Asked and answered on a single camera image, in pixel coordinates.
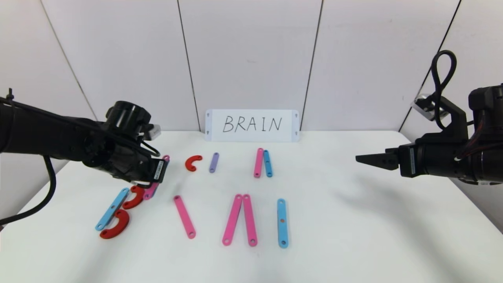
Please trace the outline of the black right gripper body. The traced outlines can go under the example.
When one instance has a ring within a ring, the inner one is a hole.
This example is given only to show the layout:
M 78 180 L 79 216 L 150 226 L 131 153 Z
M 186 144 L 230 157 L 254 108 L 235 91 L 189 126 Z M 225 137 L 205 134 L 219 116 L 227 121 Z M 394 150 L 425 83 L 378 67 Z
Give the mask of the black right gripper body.
M 469 161 L 455 161 L 457 148 L 451 144 L 408 144 L 398 148 L 401 176 L 414 178 L 433 175 L 469 178 Z

